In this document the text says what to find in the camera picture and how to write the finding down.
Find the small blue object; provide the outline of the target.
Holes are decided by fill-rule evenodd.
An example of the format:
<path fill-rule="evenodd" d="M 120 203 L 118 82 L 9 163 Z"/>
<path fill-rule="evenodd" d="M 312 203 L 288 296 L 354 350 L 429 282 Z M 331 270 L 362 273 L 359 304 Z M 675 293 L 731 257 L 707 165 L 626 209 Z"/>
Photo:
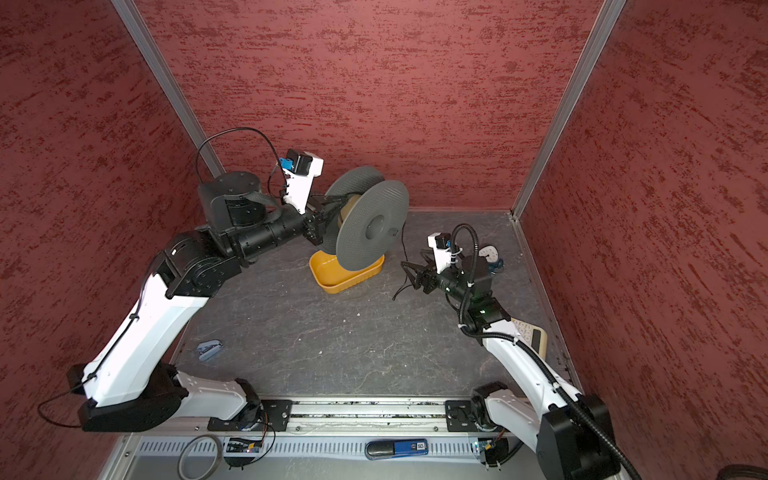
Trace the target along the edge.
<path fill-rule="evenodd" d="M 208 340 L 201 342 L 196 347 L 198 360 L 207 362 L 215 357 L 223 349 L 223 343 L 220 340 Z"/>

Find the left corner aluminium profile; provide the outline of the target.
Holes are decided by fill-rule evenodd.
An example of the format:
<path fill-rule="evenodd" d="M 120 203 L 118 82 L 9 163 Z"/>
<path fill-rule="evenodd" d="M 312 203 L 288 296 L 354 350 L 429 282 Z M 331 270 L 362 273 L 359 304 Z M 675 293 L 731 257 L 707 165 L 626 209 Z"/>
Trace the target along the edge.
<path fill-rule="evenodd" d="M 181 121 L 188 136 L 194 145 L 199 147 L 207 136 L 152 37 L 136 3 L 130 0 L 111 0 L 111 4 Z"/>

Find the beige calculator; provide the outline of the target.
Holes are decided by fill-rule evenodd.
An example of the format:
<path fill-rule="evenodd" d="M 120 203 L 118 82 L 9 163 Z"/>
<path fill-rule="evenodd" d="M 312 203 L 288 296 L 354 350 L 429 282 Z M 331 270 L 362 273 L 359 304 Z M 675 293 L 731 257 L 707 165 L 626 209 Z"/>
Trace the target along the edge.
<path fill-rule="evenodd" d="M 513 319 L 512 323 L 521 334 L 524 342 L 545 360 L 548 343 L 546 331 L 541 327 L 517 319 Z"/>

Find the blue black handheld device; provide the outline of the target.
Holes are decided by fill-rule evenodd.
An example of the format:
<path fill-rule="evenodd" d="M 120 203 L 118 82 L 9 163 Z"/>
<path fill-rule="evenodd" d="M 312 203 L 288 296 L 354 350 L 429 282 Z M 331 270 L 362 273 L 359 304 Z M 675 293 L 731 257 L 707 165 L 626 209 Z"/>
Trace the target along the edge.
<path fill-rule="evenodd" d="M 365 445 L 364 455 L 368 460 L 389 460 L 420 457 L 429 454 L 427 439 L 380 439 Z"/>

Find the right corner aluminium profile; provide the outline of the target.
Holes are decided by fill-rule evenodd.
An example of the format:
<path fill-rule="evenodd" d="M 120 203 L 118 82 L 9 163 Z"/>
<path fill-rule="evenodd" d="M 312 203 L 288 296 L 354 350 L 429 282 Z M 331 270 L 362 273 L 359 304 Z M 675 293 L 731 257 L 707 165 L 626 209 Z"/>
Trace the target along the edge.
<path fill-rule="evenodd" d="M 511 210 L 511 218 L 514 222 L 521 221 L 523 212 L 533 196 L 625 5 L 625 0 L 605 0 L 602 3 L 531 169 L 515 200 Z"/>

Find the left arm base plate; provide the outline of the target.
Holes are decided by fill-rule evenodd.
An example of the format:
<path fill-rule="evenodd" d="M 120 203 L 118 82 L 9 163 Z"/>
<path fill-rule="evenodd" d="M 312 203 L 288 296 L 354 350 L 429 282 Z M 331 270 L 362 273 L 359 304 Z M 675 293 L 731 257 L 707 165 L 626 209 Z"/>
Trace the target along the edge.
<path fill-rule="evenodd" d="M 210 432 L 264 432 L 270 428 L 284 432 L 290 419 L 293 401 L 267 399 L 248 402 L 231 420 L 210 418 Z"/>

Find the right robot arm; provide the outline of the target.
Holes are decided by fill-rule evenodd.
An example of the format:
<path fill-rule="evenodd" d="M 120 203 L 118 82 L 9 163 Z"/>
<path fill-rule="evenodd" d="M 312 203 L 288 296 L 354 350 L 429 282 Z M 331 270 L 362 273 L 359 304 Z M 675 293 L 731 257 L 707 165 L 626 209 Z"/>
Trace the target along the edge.
<path fill-rule="evenodd" d="M 492 387 L 480 394 L 483 427 L 512 433 L 535 453 L 548 479 L 608 479 L 630 469 L 607 406 L 565 381 L 525 342 L 494 297 L 487 270 L 471 279 L 467 265 L 443 271 L 432 263 L 401 266 L 414 289 L 458 300 L 460 331 L 491 353 L 523 392 L 517 398 L 505 387 Z"/>

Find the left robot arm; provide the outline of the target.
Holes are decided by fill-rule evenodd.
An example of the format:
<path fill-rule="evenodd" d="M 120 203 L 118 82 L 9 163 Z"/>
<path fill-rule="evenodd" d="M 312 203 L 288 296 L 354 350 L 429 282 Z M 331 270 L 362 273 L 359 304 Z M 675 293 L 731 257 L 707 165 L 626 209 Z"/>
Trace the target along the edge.
<path fill-rule="evenodd" d="M 201 183 L 198 194 L 206 225 L 159 252 L 135 307 L 108 344 L 68 373 L 74 391 L 86 398 L 78 410 L 86 432 L 143 432 L 181 417 L 250 430 L 263 419 L 247 381 L 194 377 L 162 358 L 189 320 L 259 255 L 298 236 L 319 244 L 343 200 L 312 196 L 300 211 L 264 194 L 259 178 L 247 172 Z"/>

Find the teal kitchen scale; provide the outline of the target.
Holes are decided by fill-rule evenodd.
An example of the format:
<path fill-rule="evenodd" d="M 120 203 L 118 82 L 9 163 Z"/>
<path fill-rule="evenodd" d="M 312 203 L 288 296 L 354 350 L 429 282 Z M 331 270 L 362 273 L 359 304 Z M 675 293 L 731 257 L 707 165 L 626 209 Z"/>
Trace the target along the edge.
<path fill-rule="evenodd" d="M 491 244 L 482 246 L 479 250 L 479 256 L 486 260 L 491 274 L 497 274 L 504 269 L 504 260 L 496 246 Z"/>

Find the yellow plastic tray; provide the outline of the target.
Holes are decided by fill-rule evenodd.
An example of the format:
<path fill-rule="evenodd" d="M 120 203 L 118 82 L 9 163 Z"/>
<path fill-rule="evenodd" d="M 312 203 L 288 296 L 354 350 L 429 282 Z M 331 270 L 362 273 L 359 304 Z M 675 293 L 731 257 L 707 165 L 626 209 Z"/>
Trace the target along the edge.
<path fill-rule="evenodd" d="M 350 271 L 341 267 L 335 255 L 315 252 L 309 259 L 309 268 L 318 286 L 327 294 L 338 294 L 378 275 L 385 261 L 382 255 L 369 267 Z"/>

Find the grey cable spool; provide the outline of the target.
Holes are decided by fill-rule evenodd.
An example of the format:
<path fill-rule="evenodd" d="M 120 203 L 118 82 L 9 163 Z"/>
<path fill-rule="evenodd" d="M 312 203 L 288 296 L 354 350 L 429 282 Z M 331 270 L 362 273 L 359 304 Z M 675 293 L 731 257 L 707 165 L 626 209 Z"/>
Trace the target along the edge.
<path fill-rule="evenodd" d="M 342 268 L 363 270 L 396 242 L 409 209 L 404 183 L 386 180 L 372 166 L 361 166 L 339 177 L 326 191 L 337 213 L 331 216 L 321 248 Z"/>

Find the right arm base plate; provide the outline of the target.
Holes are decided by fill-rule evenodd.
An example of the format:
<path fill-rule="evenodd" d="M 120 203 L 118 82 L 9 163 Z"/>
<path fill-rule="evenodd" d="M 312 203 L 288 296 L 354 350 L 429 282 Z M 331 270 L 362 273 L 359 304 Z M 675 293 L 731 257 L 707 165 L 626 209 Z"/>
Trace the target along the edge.
<path fill-rule="evenodd" d="M 444 402 L 447 430 L 451 433 L 479 432 L 482 427 L 481 400 L 446 400 Z"/>

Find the corner aluminium profile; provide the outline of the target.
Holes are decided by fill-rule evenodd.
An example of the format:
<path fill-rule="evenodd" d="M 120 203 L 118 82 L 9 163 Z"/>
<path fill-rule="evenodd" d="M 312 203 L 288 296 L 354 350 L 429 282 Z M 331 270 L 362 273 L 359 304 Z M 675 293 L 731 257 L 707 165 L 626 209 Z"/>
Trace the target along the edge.
<path fill-rule="evenodd" d="M 605 0 L 602 3 L 531 169 L 515 200 L 511 210 L 511 218 L 514 222 L 521 221 L 523 212 L 533 196 L 625 5 L 625 0 Z"/>
<path fill-rule="evenodd" d="M 111 0 L 111 4 L 181 121 L 188 136 L 194 145 L 199 147 L 207 136 L 152 37 L 136 3 L 130 0 Z"/>

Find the aluminium rail frame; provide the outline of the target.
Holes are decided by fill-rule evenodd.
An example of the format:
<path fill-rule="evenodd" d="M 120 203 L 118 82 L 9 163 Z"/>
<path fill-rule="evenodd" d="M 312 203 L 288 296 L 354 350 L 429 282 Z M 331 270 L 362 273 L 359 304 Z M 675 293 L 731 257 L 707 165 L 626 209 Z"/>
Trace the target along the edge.
<path fill-rule="evenodd" d="M 210 432 L 210 416 L 172 418 L 145 430 L 145 435 L 191 436 L 193 434 L 261 435 L 274 431 L 294 436 L 381 435 L 416 436 L 460 435 L 447 430 L 444 402 L 477 399 L 483 403 L 482 427 L 478 432 L 507 431 L 510 434 L 537 435 L 540 418 L 531 402 L 509 390 L 497 390 L 469 399 L 429 397 L 295 397 L 284 432 L 270 428 L 264 432 Z"/>

